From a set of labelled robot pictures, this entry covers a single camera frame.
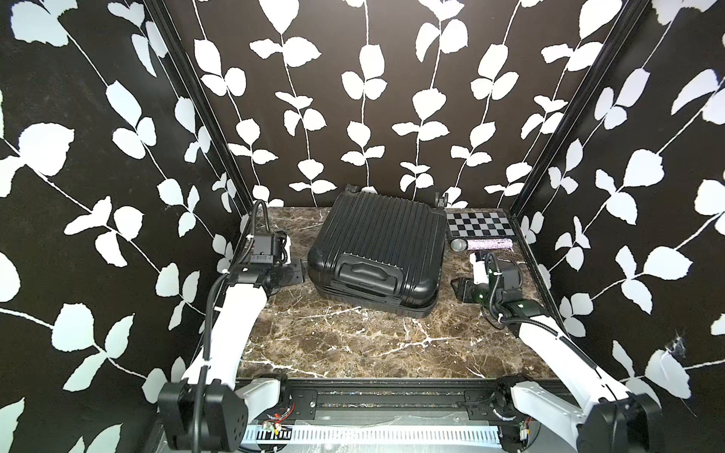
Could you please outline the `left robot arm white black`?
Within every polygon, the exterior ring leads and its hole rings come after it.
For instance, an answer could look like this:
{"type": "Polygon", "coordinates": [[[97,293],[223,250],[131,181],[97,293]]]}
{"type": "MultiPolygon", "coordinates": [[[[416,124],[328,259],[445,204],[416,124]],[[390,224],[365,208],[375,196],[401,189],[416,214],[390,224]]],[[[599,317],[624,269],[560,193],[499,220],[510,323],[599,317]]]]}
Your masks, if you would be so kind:
{"type": "Polygon", "coordinates": [[[180,381],[160,390],[158,410],[170,449],[234,452],[247,424],[284,400],[285,377],[262,376],[239,387],[237,373],[270,296],[303,281],[285,232],[250,236],[241,257],[211,287],[199,354],[180,381]]]}

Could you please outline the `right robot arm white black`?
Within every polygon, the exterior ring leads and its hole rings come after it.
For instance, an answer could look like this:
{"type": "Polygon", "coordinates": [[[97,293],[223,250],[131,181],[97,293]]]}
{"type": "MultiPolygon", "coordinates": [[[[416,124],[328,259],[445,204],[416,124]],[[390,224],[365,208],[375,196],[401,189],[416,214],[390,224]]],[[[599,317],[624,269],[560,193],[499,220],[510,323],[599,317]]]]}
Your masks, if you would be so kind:
{"type": "Polygon", "coordinates": [[[557,396],[523,376],[501,377],[474,406],[502,422],[532,419],[577,452],[662,452],[660,405],[611,377],[568,337],[537,301],[522,296],[523,277],[514,262],[476,252],[470,279],[451,287],[464,303],[476,303],[492,327],[510,330],[528,345],[571,394],[557,396]]]}

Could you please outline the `black ribbed hard-shell suitcase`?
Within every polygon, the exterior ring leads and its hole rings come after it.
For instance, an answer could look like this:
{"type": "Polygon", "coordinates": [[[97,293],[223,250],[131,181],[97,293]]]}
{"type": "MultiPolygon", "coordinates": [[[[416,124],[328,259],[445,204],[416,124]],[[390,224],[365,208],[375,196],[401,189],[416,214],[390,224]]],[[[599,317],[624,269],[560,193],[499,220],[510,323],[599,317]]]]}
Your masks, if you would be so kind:
{"type": "Polygon", "coordinates": [[[307,258],[326,299],[424,318],[436,306],[447,239],[444,208],[349,185],[307,258]]]}

